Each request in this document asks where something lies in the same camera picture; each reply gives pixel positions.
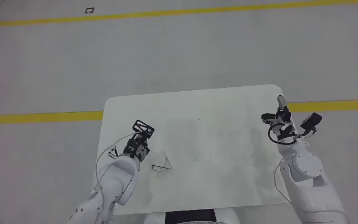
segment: tabletop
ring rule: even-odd
[[[261,121],[261,114],[277,111],[278,95],[279,87],[260,85],[108,99],[97,156],[132,133],[137,119],[155,129],[133,195],[114,214],[286,203],[272,174],[281,156]],[[103,156],[98,167],[112,161]],[[154,162],[171,169],[154,171]]]

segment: yellow stripe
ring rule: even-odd
[[[358,100],[291,102],[289,109],[291,112],[358,110]]]
[[[318,112],[358,110],[358,100],[291,102],[291,112]],[[103,111],[47,113],[47,114],[11,114],[0,115],[0,124],[42,123],[42,122],[81,122],[102,120]]]
[[[0,115],[0,124],[102,120],[103,111]]]
[[[259,4],[259,5],[252,5],[252,6],[193,8],[193,9],[187,9],[187,10],[167,10],[167,11],[157,11],[157,12],[138,12],[138,13],[114,14],[114,15],[79,16],[79,17],[68,17],[68,18],[40,18],[40,19],[36,19],[36,20],[18,20],[18,21],[0,21],[0,26],[23,26],[23,25],[32,25],[32,24],[58,24],[58,23],[64,23],[64,22],[118,20],[118,19],[125,19],[125,18],[174,16],[174,15],[188,15],[188,14],[202,14],[202,13],[216,13],[216,12],[238,12],[238,11],[252,11],[252,10],[272,10],[272,9],[281,9],[281,8],[331,6],[331,5],[338,5],[338,4],[357,4],[357,3],[358,3],[358,0],[318,0],[318,1],[308,1],[308,2]]]

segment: cable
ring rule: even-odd
[[[124,139],[124,138],[126,138],[126,137],[129,137],[129,136],[133,136],[133,135],[138,134],[138,133],[141,133],[141,132],[135,132],[135,133],[132,133],[132,134],[128,134],[127,136],[124,136],[124,137],[118,139],[118,140],[117,140],[115,143],[113,143],[110,147],[106,148],[106,149],[100,154],[100,156],[97,158],[97,161],[96,161],[96,172],[95,172],[95,174],[96,174],[97,185],[98,185],[98,187],[99,187],[99,189],[100,189],[100,192],[101,192],[101,195],[102,195],[102,209],[101,209],[100,212],[97,213],[97,217],[96,217],[96,222],[95,222],[95,224],[97,223],[98,215],[99,215],[101,212],[103,212],[103,210],[105,209],[105,196],[104,196],[104,193],[103,193],[103,190],[102,190],[102,186],[101,186],[101,184],[100,184],[100,180],[99,180],[99,178],[98,178],[98,173],[97,173],[98,161],[100,160],[101,156],[102,156],[107,150],[109,150],[110,148],[112,148],[113,146],[115,146],[120,140],[122,140],[122,139]]]
[[[270,136],[270,133],[271,133],[272,129],[273,129],[274,127],[278,126],[278,125],[286,125],[286,124],[277,123],[277,124],[274,124],[274,125],[270,126],[270,128],[268,129],[267,135],[268,135],[268,138],[269,138],[272,142],[275,142],[276,144],[283,144],[283,145],[285,145],[285,146],[289,146],[289,145],[294,144],[294,143],[297,142],[296,140],[293,140],[292,142],[285,143],[285,142],[278,142],[278,141],[273,140],[273,139],[271,138],[271,136]]]
[[[286,196],[284,196],[284,194],[279,190],[279,188],[277,187],[277,184],[276,184],[277,168],[279,168],[279,166],[280,166],[280,164],[282,163],[283,160],[284,160],[284,159],[282,158],[282,159],[280,160],[279,164],[278,164],[278,165],[276,166],[276,168],[274,169],[274,184],[275,184],[276,190],[282,195],[282,197],[284,197],[284,198],[286,199],[286,201],[287,201],[288,203],[290,203],[290,204],[292,205],[292,207],[294,207],[296,210],[300,210],[301,212],[304,212],[304,213],[337,212],[337,213],[343,214],[343,215],[345,216],[345,218],[347,219],[348,224],[351,224],[351,221],[350,221],[348,215],[347,215],[345,212],[343,212],[343,211],[339,211],[339,210],[323,210],[323,211],[308,212],[308,211],[304,211],[304,210],[302,210],[302,209],[300,209],[300,208],[294,206],[294,205],[292,204],[292,202],[291,202]]]

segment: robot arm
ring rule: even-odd
[[[136,133],[128,140],[122,154],[116,156],[118,141],[112,145],[113,148],[105,150],[112,148],[115,154],[109,152],[109,156],[115,160],[99,170],[96,176],[99,181],[96,178],[92,184],[95,192],[88,201],[76,208],[69,224],[107,224],[113,215],[115,203],[123,206],[128,201],[138,182],[139,164],[149,153],[147,139],[154,133],[154,128],[140,120],[135,122],[133,130]]]
[[[263,114],[262,121],[270,125],[268,137],[278,145],[283,159],[280,171],[291,201],[289,201],[302,223],[349,223],[342,202],[323,170],[321,160],[309,152],[309,144],[302,138],[309,132],[316,132],[315,126],[322,117],[313,113],[301,127],[303,134],[296,134],[287,103],[283,96],[277,98],[279,107],[276,114]],[[271,130],[277,141],[270,137]],[[300,182],[313,180],[312,186]]]

